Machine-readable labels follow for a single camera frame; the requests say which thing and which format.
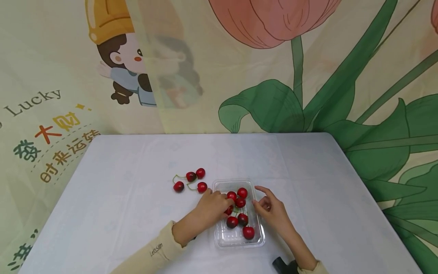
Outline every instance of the cherry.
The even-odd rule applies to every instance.
[[[181,181],[176,182],[173,185],[173,190],[175,190],[176,192],[180,193],[181,191],[184,190],[184,183]]]
[[[237,218],[233,216],[228,217],[228,219],[226,220],[226,226],[229,228],[235,228],[238,223],[239,221],[237,220]]]
[[[246,190],[246,188],[239,188],[239,190],[237,191],[237,195],[246,199],[246,197],[248,196],[248,191]]]
[[[245,239],[252,240],[254,238],[255,232],[254,232],[254,229],[252,227],[246,226],[243,228],[242,232],[244,234]]]
[[[198,179],[202,179],[205,176],[205,169],[198,168],[198,170],[196,171],[196,176],[198,177]]]
[[[207,190],[207,184],[204,182],[200,182],[198,183],[198,192],[199,193],[204,193]]]
[[[189,183],[191,183],[191,182],[193,182],[194,180],[196,180],[196,174],[195,174],[194,172],[192,172],[192,171],[187,172],[187,174],[186,174],[186,178],[187,178],[187,181],[188,181]]]
[[[246,216],[246,215],[243,214],[243,213],[240,213],[240,214],[237,216],[237,219],[238,219],[239,224],[240,224],[241,226],[246,226],[246,225],[248,224],[248,216]]]
[[[233,206],[230,206],[224,213],[227,215],[231,215],[233,213]]]
[[[235,204],[237,207],[242,208],[246,205],[246,201],[243,198],[237,198]]]
[[[234,191],[230,191],[226,194],[226,197],[228,199],[233,199],[233,201],[235,202],[237,199],[237,194]]]

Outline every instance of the sleeve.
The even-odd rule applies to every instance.
[[[329,274],[324,265],[318,261],[314,270],[306,270],[298,267],[299,274]]]
[[[128,90],[138,90],[138,75],[132,75],[127,69],[112,68],[111,79]]]
[[[170,261],[178,257],[185,248],[175,241],[169,222],[157,238],[131,255],[126,261],[114,269],[111,274],[154,274]]]

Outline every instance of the white table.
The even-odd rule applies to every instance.
[[[282,200],[331,274],[421,274],[335,140],[325,133],[110,135],[96,138],[50,215],[20,274],[105,274],[179,220],[200,195],[172,177],[203,167],[250,178]],[[214,229],[161,273],[276,273],[292,257],[265,227],[261,248],[218,250]]]

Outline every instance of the cherry stem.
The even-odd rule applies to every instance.
[[[191,189],[189,184],[191,184],[191,183],[186,184],[188,189],[190,189],[191,191],[198,191],[198,189]]]
[[[176,183],[175,183],[175,178],[176,178],[176,177],[181,178],[181,179],[182,179],[182,178],[185,178],[185,177],[181,177],[181,176],[179,176],[178,174],[175,175],[175,176],[173,177],[173,179],[172,179],[172,182],[173,182],[174,184],[176,184]]]

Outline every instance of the printed backdrop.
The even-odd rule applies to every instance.
[[[1,273],[94,138],[207,132],[331,133],[437,269],[438,0],[4,1],[0,26]]]

